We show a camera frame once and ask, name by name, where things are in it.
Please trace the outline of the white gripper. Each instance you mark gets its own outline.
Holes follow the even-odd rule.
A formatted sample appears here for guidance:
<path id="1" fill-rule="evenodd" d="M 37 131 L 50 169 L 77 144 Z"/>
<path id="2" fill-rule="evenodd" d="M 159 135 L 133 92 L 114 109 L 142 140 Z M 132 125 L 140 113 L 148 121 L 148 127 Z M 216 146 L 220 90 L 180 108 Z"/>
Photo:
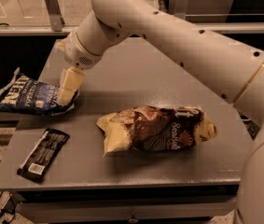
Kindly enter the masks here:
<path id="1" fill-rule="evenodd" d="M 68 105 L 84 79 L 82 70 L 91 69 L 102 57 L 90 53 L 82 46 L 77 37 L 77 28 L 65 39 L 59 41 L 56 49 L 62 51 L 64 59 L 73 65 L 62 70 L 57 95 L 58 105 Z"/>

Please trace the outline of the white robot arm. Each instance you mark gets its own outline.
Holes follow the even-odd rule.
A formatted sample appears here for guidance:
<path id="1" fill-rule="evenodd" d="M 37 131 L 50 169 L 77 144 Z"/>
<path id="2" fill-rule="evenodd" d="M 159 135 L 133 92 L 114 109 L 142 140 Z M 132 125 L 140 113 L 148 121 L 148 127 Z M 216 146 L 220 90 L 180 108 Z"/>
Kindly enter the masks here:
<path id="1" fill-rule="evenodd" d="M 139 35 L 257 123 L 237 194 L 236 224 L 264 224 L 264 51 L 153 8 L 146 0 L 91 0 L 91 14 L 63 42 L 69 68 L 58 104 L 70 102 L 104 52 Z"/>

